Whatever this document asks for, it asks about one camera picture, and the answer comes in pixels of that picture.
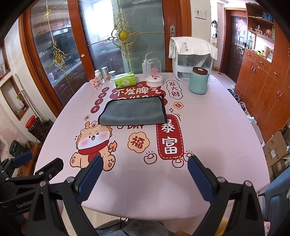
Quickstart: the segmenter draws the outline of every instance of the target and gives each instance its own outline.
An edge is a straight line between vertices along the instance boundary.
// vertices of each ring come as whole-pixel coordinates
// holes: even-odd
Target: pink plush toy
[[[95,90],[98,90],[99,88],[102,87],[101,80],[98,77],[91,79],[90,84],[92,85],[92,87],[94,87]]]

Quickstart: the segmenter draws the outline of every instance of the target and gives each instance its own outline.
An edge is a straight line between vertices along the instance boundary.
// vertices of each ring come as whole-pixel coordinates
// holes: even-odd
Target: pink tablecloth
[[[64,181],[99,152],[105,171],[83,206],[135,219],[187,218],[207,211],[209,203],[187,170],[192,153],[229,182],[250,180],[256,191],[268,185],[263,150],[232,95],[213,76],[205,95],[191,93],[188,82],[177,81],[173,73],[164,73],[163,78],[161,88],[139,82],[119,92],[112,82],[97,91],[84,84],[53,125],[36,170],[59,157],[64,169],[50,182]],[[166,99],[166,125],[106,127],[95,122],[111,99],[161,93]],[[95,128],[102,136],[93,137]]]

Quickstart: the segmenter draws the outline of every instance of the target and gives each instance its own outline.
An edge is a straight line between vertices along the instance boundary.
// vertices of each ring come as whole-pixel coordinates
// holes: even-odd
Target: white bottle
[[[101,82],[104,82],[104,79],[102,77],[102,74],[101,74],[100,70],[95,70],[95,77],[99,77]]]
[[[149,55],[150,53],[153,53],[153,52],[149,52],[145,55],[145,60],[144,62],[142,63],[142,71],[143,71],[143,76],[145,78],[147,78],[147,70],[146,70],[146,62],[147,62],[147,55]]]

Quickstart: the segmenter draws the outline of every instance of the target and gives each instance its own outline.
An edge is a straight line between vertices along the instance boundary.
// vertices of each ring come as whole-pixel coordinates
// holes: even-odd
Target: red container
[[[27,121],[25,128],[33,128],[36,125],[37,121],[35,116],[30,117],[30,119]]]

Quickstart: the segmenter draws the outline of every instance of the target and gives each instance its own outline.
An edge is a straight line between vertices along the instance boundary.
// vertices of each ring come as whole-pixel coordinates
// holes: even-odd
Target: glass dome
[[[151,58],[146,61],[147,79],[159,80],[161,76],[161,62],[157,58]]]

